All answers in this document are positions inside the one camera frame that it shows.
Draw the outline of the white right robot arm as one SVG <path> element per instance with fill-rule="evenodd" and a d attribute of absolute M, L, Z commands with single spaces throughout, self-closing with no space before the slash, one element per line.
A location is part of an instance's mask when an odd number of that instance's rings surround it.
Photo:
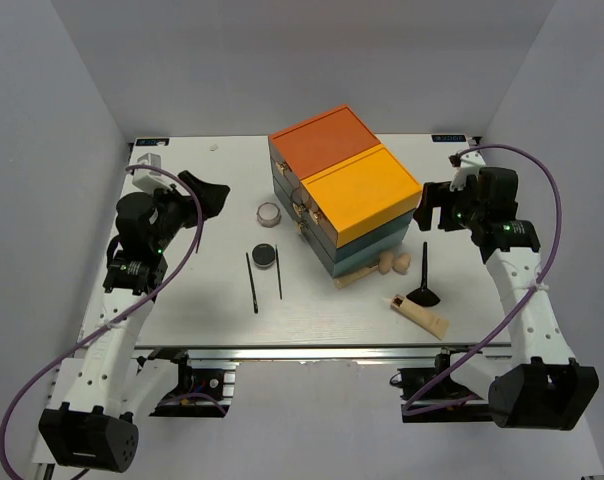
<path fill-rule="evenodd" d="M 454 399 L 467 389 L 487 401 L 501 428 L 570 431 L 599 387 L 596 370 L 578 362 L 556 320 L 533 224 L 517 217 L 517 174 L 504 168 L 464 168 L 459 182 L 428 182 L 414 218 L 423 231 L 433 211 L 446 232 L 466 229 L 497 288 L 504 319 L 487 337 L 417 390 L 402 407 L 435 390 Z"/>

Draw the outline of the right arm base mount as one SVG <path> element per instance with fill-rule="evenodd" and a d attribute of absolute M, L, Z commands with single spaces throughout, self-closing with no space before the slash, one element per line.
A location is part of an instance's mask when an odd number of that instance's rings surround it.
<path fill-rule="evenodd" d="M 389 379 L 389 384 L 401 391 L 401 405 L 404 405 L 410 397 L 441 371 L 448 368 L 453 353 L 456 353 L 456 350 L 442 349 L 422 366 L 399 368 Z M 472 392 L 468 388 L 455 383 L 450 377 L 446 377 L 426 392 L 410 409 L 424 410 L 436 404 L 453 401 L 460 403 L 411 416 L 403 414 L 402 422 L 404 424 L 491 422 L 488 403 L 485 400 L 477 397 L 466 403 L 461 402 L 462 399 L 471 395 Z"/>

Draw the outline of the beige makeup sponge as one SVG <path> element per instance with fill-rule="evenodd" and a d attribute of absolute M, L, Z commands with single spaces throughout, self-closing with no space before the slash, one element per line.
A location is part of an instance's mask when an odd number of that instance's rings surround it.
<path fill-rule="evenodd" d="M 393 267 L 395 255 L 392 251 L 383 251 L 378 259 L 378 271 L 381 275 L 386 275 Z"/>
<path fill-rule="evenodd" d="M 400 275 L 405 275 L 410 265 L 411 255 L 408 252 L 403 252 L 394 259 L 393 270 Z"/>

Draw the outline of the beige foundation tube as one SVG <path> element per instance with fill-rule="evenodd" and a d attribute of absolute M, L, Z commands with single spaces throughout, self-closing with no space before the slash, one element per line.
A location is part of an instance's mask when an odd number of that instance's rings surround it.
<path fill-rule="evenodd" d="M 391 310 L 413 322 L 438 340 L 444 339 L 450 326 L 448 319 L 400 295 L 384 298 L 383 302 L 388 304 Z"/>

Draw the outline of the long black makeup pencil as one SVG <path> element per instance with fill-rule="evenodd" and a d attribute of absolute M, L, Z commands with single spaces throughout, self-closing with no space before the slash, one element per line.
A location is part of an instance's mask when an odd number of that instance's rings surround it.
<path fill-rule="evenodd" d="M 259 306 L 258 306 L 258 300 L 257 300 L 257 293 L 256 293 L 255 282 L 254 282 L 254 277 L 253 277 L 253 272 L 252 272 L 251 260 L 250 260 L 248 252 L 245 252 L 245 259 L 246 259 L 248 277 L 249 277 L 249 283 L 250 283 L 250 289 L 251 289 L 253 312 L 254 312 L 254 314 L 258 314 Z"/>

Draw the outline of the black fan powder brush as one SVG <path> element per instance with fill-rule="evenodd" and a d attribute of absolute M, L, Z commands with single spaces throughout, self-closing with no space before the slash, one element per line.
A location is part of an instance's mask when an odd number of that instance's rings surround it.
<path fill-rule="evenodd" d="M 428 287 L 428 242 L 422 245 L 421 281 L 420 286 L 406 295 L 411 302 L 424 307 L 434 307 L 440 303 L 439 296 Z"/>

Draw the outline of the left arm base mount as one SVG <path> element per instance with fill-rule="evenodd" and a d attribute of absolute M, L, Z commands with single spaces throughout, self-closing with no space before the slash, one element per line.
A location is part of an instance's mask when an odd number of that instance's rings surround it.
<path fill-rule="evenodd" d="M 230 408 L 235 384 L 235 366 L 192 364 L 188 351 L 158 348 L 147 356 L 138 356 L 136 374 L 152 362 L 169 361 L 177 367 L 176 384 L 150 413 L 160 418 L 224 418 Z"/>

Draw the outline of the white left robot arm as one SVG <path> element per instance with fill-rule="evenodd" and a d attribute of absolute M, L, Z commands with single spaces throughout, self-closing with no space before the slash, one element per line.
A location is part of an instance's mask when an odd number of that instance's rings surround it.
<path fill-rule="evenodd" d="M 167 395 L 181 399 L 193 387 L 184 351 L 153 353 L 133 379 L 127 375 L 142 326 L 180 271 L 168 267 L 167 247 L 180 230 L 200 231 L 219 215 L 230 188 L 188 171 L 168 182 L 158 167 L 131 171 L 136 190 L 116 204 L 117 235 L 107 250 L 98 327 L 71 388 L 59 406 L 44 410 L 38 425 L 60 466 L 125 472 L 138 448 L 139 422 Z"/>

